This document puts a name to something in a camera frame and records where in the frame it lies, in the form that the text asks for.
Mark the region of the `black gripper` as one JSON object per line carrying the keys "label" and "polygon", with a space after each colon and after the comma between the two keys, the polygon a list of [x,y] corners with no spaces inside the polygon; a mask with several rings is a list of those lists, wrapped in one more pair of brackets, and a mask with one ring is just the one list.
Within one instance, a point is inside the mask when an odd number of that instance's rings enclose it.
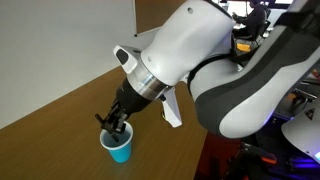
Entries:
{"label": "black gripper", "polygon": [[125,114],[117,116],[116,109],[112,108],[105,118],[102,118],[99,114],[96,114],[95,118],[100,123],[101,128],[110,131],[111,137],[115,142],[118,142],[118,134],[123,134],[126,129],[125,121],[128,115],[142,111],[151,103],[151,100],[137,93],[130,85],[128,79],[125,78],[116,91],[114,102]]}

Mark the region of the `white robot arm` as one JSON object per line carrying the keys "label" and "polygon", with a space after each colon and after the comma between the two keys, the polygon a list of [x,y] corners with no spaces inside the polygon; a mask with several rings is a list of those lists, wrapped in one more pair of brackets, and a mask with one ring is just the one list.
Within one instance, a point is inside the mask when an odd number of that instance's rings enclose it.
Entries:
{"label": "white robot arm", "polygon": [[126,77],[103,129],[117,136],[131,114],[161,100],[167,122],[182,124],[174,93],[183,81],[199,123],[227,138],[261,129],[282,97],[318,62],[318,0],[294,0],[257,49],[234,54],[234,21],[209,0],[186,0],[144,50],[116,46]]}

